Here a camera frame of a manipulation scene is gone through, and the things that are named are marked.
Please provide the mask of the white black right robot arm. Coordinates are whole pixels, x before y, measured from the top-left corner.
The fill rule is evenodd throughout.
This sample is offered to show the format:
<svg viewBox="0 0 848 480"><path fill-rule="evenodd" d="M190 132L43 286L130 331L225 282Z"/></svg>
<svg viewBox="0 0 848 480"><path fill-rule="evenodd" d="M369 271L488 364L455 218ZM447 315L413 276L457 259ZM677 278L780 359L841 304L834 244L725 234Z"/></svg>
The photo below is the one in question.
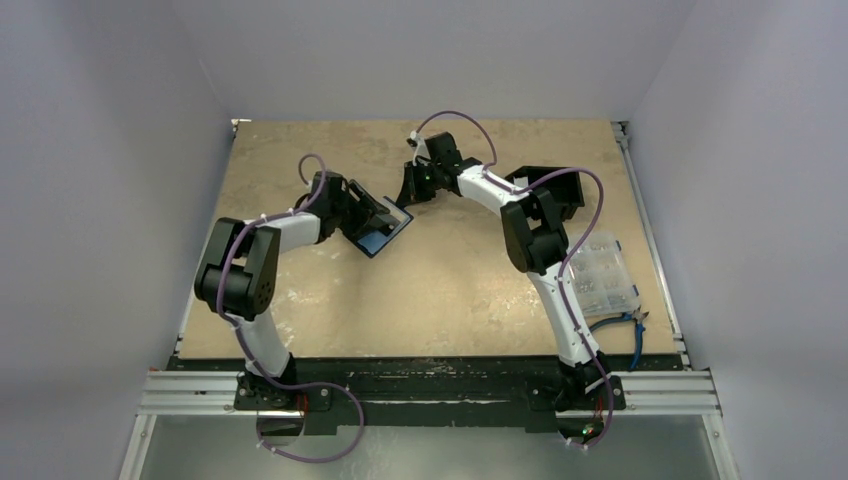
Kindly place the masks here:
<svg viewBox="0 0 848 480"><path fill-rule="evenodd" d="M519 187L490 173L475 158L461 155L448 132L407 139L413 157L404 165L400 207L428 202L440 190L472 200L501 220L507 255L536 289L554 333L561 392L576 407L596 399L601 387L613 389L603 353L579 310L566 267L577 248L569 243L561 207L545 183L572 173L552 169Z"/></svg>

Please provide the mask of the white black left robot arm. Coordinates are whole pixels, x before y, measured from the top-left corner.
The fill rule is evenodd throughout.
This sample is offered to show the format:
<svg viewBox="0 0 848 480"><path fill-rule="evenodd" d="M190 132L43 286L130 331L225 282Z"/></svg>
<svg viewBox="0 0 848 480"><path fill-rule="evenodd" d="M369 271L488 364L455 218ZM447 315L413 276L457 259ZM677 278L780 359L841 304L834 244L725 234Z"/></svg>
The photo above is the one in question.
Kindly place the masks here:
<svg viewBox="0 0 848 480"><path fill-rule="evenodd" d="M277 334L271 313L279 257L339 232L373 258L411 220L390 199L376 198L357 181L329 171L316 174L309 192L284 213L215 221L195 275L194 295L234 331L245 369L262 378L259 395L272 408L292 405L299 385L294 356Z"/></svg>

